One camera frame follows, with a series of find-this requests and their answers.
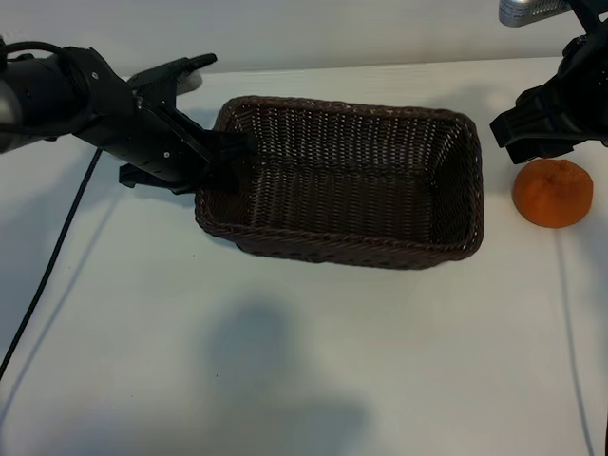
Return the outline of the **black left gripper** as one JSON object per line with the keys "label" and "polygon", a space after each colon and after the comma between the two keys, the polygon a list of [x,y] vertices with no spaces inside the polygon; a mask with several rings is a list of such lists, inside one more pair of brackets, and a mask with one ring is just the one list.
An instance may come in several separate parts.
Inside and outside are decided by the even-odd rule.
{"label": "black left gripper", "polygon": [[90,83],[92,117],[75,136],[128,163],[122,184],[151,184],[176,194],[205,190],[235,194],[243,161],[255,155],[247,133],[203,130],[176,109],[178,79],[214,63],[212,53],[177,60],[123,80],[99,52],[72,48],[70,56]]}

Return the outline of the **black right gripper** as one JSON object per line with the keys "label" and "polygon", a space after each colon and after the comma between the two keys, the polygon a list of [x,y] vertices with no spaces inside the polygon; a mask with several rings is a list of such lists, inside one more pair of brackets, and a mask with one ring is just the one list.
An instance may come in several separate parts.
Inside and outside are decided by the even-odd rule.
{"label": "black right gripper", "polygon": [[524,91],[491,124],[514,164],[553,159],[607,141],[607,37],[583,35],[563,50],[557,73]]}

